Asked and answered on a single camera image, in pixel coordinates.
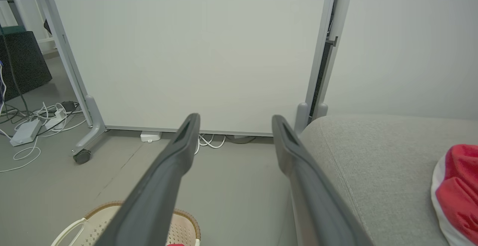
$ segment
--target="sofa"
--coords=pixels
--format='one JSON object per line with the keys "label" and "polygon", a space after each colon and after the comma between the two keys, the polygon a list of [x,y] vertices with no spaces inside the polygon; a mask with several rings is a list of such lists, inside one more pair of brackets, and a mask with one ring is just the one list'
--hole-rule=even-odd
{"label": "sofa", "polygon": [[374,245],[448,245],[430,198],[432,173],[452,145],[478,143],[478,121],[325,116],[300,139]]}

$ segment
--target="beige plastic basket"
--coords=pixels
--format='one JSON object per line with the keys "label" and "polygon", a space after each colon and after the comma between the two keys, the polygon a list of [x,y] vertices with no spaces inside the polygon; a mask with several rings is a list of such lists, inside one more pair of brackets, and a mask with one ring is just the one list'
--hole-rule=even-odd
{"label": "beige plastic basket", "polygon": [[[122,204],[121,201],[114,201],[98,206],[65,228],[53,241],[52,246],[60,245],[61,241],[78,226],[81,228],[70,246],[93,246]],[[166,245],[199,246],[200,240],[201,231],[196,219],[185,211],[174,209]]]}

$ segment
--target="white panel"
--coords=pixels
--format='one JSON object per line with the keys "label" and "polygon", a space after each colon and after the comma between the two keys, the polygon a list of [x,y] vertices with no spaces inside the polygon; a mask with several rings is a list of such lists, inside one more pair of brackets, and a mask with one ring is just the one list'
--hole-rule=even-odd
{"label": "white panel", "polygon": [[328,115],[478,119],[478,0],[350,0]]}
{"label": "white panel", "polygon": [[304,102],[324,0],[55,0],[106,125],[270,133]]}

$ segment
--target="red cloth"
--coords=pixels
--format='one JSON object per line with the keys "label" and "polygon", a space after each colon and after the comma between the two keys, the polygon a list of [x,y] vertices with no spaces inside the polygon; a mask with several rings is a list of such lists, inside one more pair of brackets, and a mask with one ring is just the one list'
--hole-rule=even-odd
{"label": "red cloth", "polygon": [[445,167],[437,200],[452,226],[478,245],[478,146],[451,147]]}

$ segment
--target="black caster wheel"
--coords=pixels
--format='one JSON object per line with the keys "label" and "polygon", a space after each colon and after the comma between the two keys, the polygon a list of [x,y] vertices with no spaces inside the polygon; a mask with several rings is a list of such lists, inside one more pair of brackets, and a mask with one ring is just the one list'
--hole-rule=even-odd
{"label": "black caster wheel", "polygon": [[82,149],[79,153],[73,156],[73,159],[78,164],[83,164],[91,159],[91,152],[87,149]]}

